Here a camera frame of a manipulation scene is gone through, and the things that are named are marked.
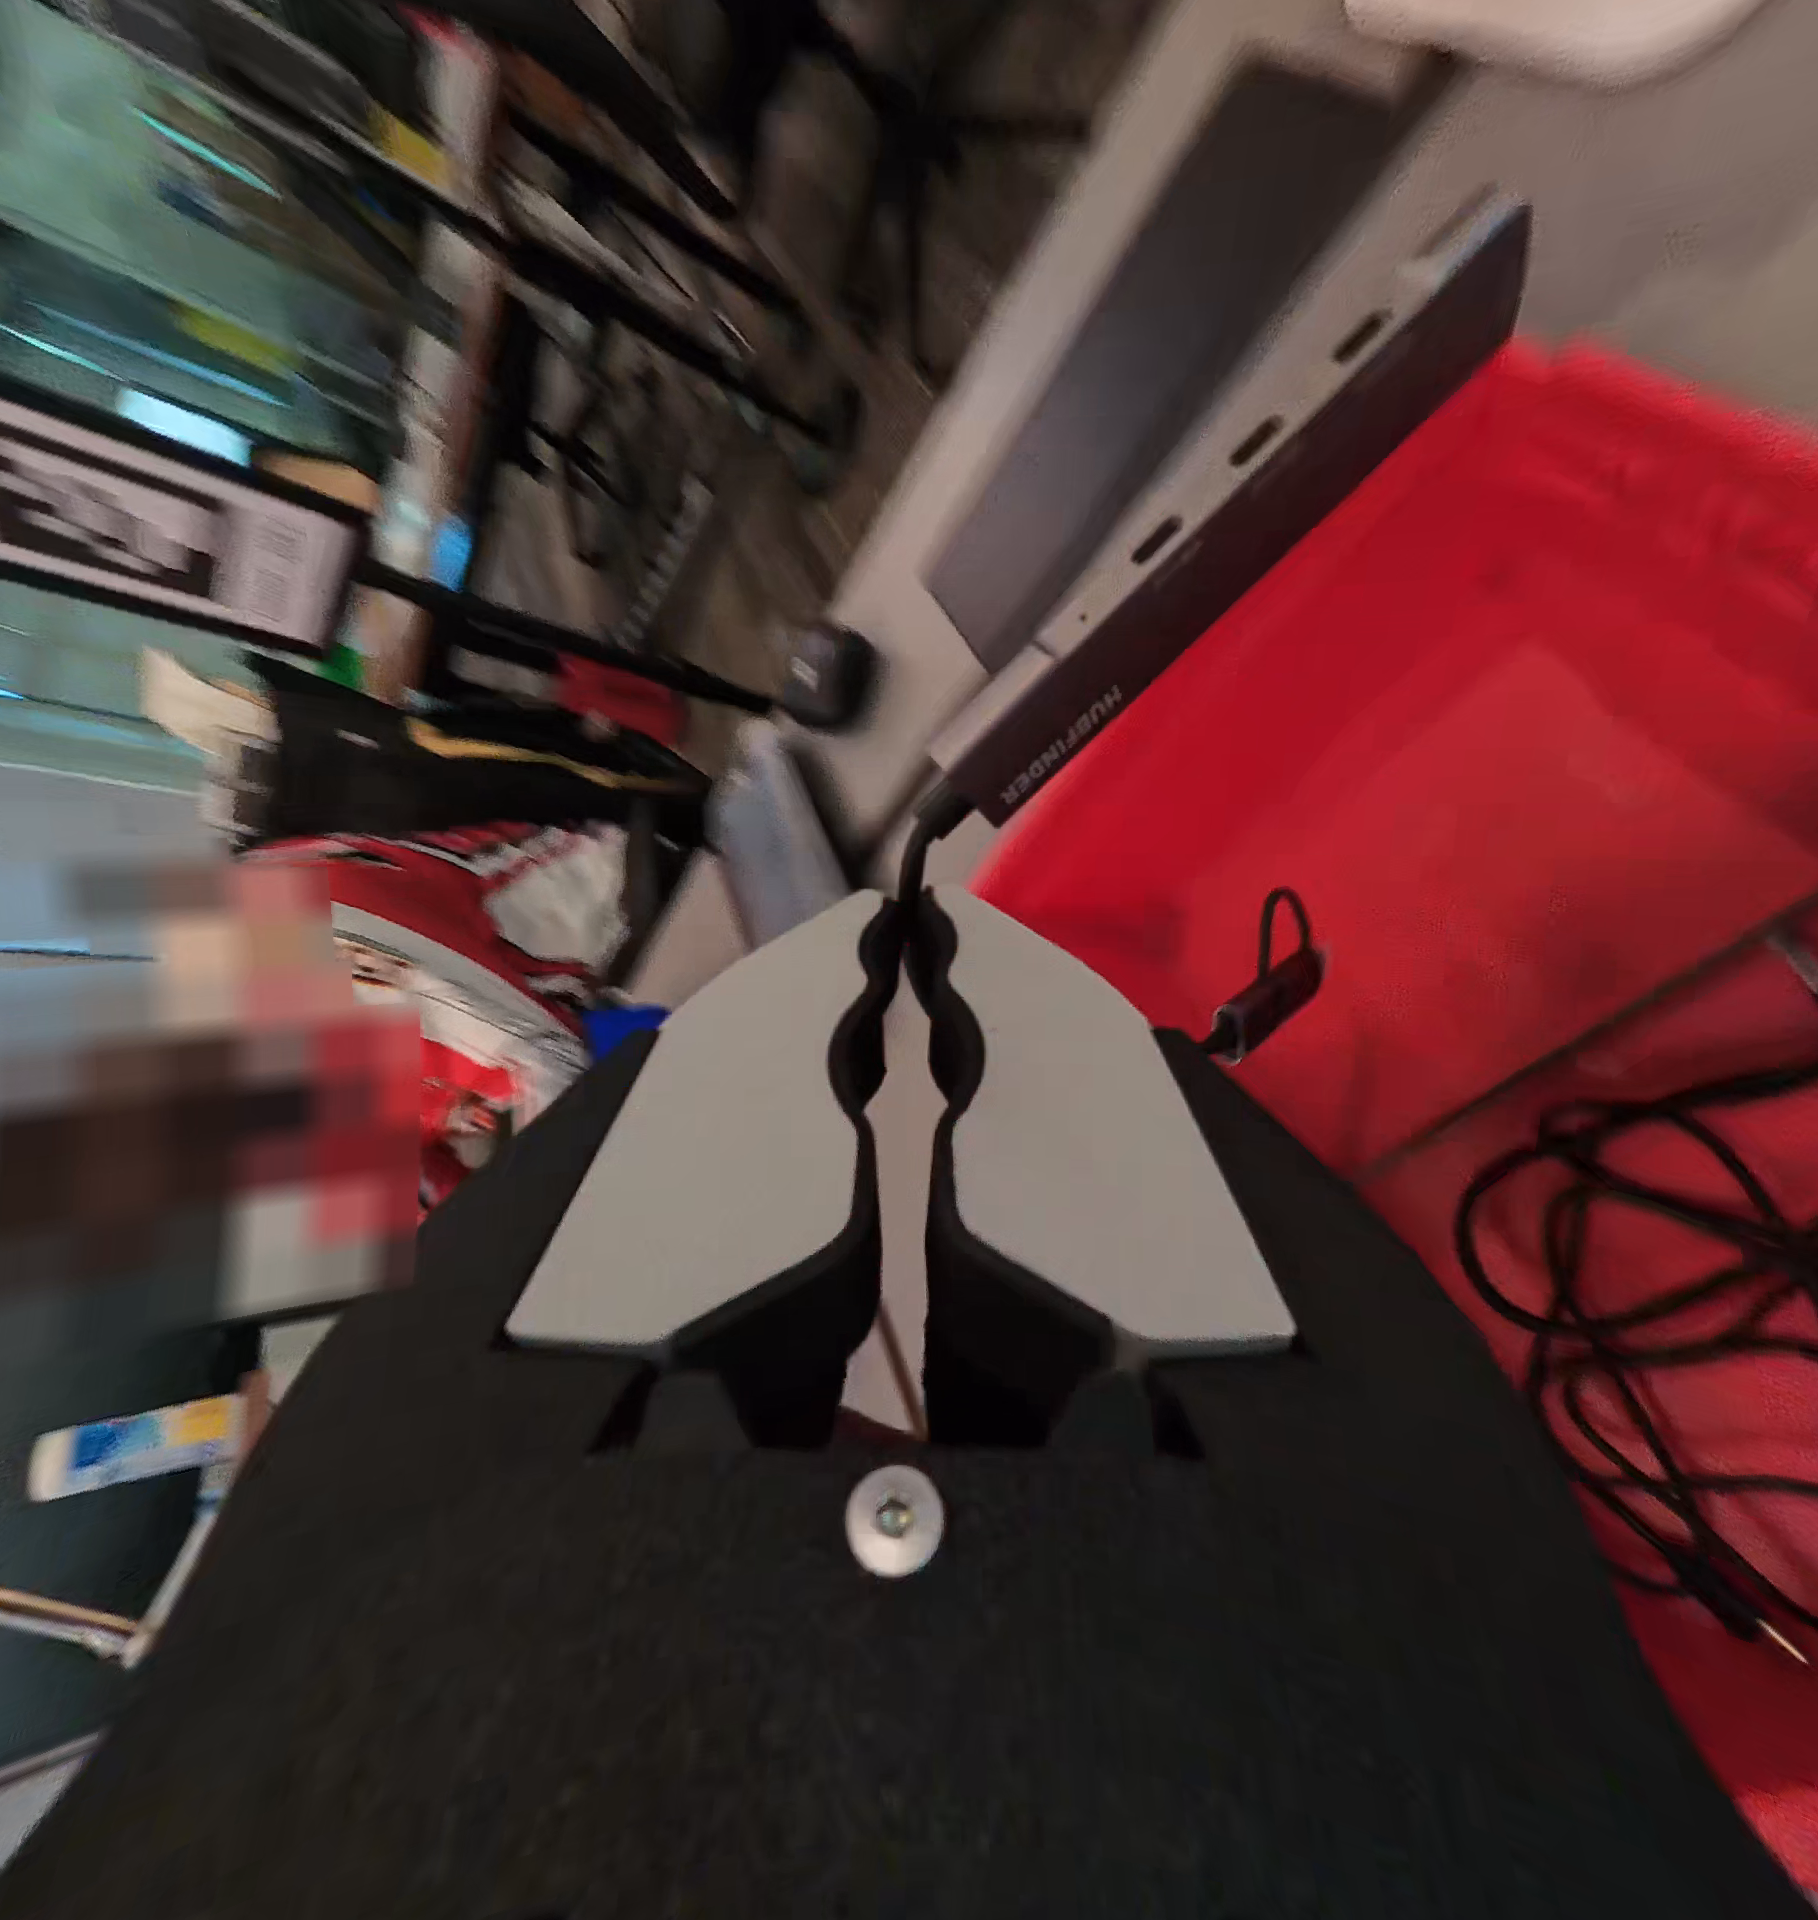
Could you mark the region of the white printed sign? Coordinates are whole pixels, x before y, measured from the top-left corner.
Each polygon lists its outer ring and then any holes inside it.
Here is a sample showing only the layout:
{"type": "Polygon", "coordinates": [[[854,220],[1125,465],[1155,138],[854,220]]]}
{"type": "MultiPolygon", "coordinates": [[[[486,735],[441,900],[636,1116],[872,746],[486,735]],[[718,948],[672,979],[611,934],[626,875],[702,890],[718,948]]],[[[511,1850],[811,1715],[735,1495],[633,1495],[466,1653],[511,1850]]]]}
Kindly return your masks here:
{"type": "Polygon", "coordinates": [[[347,503],[0,398],[0,581],[322,656],[368,547],[347,503]]]}

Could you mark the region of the black round object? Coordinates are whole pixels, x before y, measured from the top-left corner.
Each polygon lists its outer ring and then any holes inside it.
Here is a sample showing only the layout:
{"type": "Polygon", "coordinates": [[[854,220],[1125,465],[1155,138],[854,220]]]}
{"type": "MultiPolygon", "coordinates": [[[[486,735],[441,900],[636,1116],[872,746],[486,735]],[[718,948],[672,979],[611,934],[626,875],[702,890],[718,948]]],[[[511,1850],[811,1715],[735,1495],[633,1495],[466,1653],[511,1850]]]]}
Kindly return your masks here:
{"type": "Polygon", "coordinates": [[[846,735],[875,708],[879,675],[872,638],[840,623],[805,623],[787,636],[775,702],[805,732],[846,735]]]}

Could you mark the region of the white wipes canister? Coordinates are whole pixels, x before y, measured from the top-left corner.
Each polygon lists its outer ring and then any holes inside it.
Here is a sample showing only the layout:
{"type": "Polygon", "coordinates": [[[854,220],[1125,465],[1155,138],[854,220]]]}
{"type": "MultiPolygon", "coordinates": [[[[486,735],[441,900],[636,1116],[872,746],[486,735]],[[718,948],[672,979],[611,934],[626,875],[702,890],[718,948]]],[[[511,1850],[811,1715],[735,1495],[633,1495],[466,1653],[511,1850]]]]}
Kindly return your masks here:
{"type": "Polygon", "coordinates": [[[58,1502],[146,1478],[229,1471],[244,1425],[244,1396],[214,1396],[46,1431],[28,1455],[28,1499],[58,1502]]]}

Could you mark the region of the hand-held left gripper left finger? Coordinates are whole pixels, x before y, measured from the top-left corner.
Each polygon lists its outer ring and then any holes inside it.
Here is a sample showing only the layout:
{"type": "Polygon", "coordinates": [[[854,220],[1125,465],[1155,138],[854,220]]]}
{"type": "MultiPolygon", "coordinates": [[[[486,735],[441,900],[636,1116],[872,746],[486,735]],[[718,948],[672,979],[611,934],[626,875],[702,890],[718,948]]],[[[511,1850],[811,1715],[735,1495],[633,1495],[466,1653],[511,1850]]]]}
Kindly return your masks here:
{"type": "Polygon", "coordinates": [[[758,1446],[825,1446],[879,1310],[869,1106],[897,979],[900,904],[864,890],[675,1007],[508,1341],[712,1374],[758,1446]]]}

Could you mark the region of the grey pouch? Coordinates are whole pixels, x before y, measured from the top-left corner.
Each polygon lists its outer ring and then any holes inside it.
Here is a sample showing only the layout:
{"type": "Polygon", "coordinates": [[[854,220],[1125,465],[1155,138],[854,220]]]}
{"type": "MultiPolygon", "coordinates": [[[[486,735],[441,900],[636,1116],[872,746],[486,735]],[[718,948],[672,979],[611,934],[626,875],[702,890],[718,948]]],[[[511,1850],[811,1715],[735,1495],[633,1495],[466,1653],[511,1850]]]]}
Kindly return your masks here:
{"type": "Polygon", "coordinates": [[[708,845],[749,948],[815,922],[854,893],[803,761],[767,720],[738,735],[708,802],[708,845]]]}

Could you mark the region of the white tablet stand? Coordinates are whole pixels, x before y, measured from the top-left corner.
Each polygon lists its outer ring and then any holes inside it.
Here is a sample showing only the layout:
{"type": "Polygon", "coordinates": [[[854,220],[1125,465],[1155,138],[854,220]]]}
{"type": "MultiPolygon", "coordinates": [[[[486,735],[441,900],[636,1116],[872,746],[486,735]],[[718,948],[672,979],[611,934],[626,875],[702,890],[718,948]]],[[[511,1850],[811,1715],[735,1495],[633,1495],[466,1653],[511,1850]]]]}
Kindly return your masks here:
{"type": "Polygon", "coordinates": [[[1703,61],[1763,3],[1346,3],[1350,31],[1505,73],[1629,91],[1703,61]]]}

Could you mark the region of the grey usb hub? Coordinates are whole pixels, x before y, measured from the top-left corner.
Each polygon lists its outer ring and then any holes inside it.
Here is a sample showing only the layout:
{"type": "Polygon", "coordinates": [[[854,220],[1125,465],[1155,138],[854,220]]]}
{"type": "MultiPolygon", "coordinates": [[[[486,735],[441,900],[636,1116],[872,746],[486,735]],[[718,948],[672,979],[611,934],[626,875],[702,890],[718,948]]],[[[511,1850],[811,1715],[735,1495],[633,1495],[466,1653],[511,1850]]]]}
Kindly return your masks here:
{"type": "Polygon", "coordinates": [[[937,1085],[969,1092],[976,1021],[948,986],[957,907],[930,890],[930,852],[969,821],[1004,830],[1113,735],[1211,626],[1258,590],[1416,439],[1515,337],[1532,259],[1532,205],[1487,193],[1405,259],[1307,377],[1256,424],[1205,444],[1135,533],[1115,590],[1085,590],[930,742],[934,781],[900,855],[906,975],[937,1085]]]}

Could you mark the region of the red plastic bin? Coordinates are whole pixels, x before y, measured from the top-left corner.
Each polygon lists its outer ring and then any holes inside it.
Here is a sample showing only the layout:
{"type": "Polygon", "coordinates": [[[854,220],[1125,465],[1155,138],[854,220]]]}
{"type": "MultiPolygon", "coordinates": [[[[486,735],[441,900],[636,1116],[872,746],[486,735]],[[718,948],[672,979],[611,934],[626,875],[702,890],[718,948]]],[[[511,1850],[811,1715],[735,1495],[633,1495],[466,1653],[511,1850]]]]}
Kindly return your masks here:
{"type": "MultiPolygon", "coordinates": [[[[1503,348],[1088,757],[973,893],[1146,1016],[1199,1030],[1287,882],[1329,955],[1244,1085],[1353,1170],[1818,890],[1818,435],[1597,351],[1503,348]]],[[[1544,1462],[1535,1332],[1454,1220],[1559,1104],[1818,1058],[1755,951],[1359,1188],[1475,1328],[1544,1462]]],[[[1712,1771],[1818,1891],[1818,1630],[1800,1680],[1603,1575],[1712,1771]]]]}

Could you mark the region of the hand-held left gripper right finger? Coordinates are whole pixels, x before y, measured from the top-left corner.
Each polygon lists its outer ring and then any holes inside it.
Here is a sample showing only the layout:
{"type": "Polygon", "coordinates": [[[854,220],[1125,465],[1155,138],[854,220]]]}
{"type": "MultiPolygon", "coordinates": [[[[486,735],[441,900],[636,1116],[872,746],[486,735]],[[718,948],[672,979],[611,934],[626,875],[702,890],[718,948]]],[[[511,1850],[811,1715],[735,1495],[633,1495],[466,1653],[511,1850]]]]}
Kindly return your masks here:
{"type": "Polygon", "coordinates": [[[1103,1374],[1286,1355],[1298,1319],[1147,1016],[960,887],[922,894],[909,964],[945,1104],[928,1434],[1027,1450],[1103,1374]]]}

